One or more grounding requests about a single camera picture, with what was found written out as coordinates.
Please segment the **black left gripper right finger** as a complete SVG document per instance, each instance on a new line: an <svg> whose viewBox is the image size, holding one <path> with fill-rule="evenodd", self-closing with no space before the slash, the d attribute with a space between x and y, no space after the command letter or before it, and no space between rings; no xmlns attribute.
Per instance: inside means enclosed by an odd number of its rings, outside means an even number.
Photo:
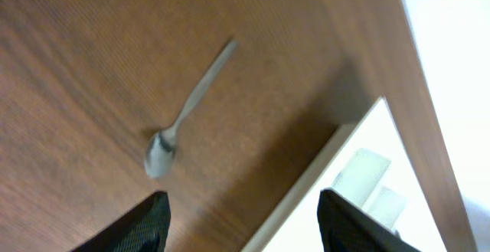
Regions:
<svg viewBox="0 0 490 252"><path fill-rule="evenodd" d="M331 188L320 192L317 219L327 252L417 251Z"/></svg>

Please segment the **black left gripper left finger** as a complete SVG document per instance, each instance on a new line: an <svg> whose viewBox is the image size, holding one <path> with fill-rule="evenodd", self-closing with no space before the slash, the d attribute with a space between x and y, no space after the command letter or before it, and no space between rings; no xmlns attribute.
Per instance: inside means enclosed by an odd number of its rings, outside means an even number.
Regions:
<svg viewBox="0 0 490 252"><path fill-rule="evenodd" d="M168 193L156 191L74 250L164 252L171 223Z"/></svg>

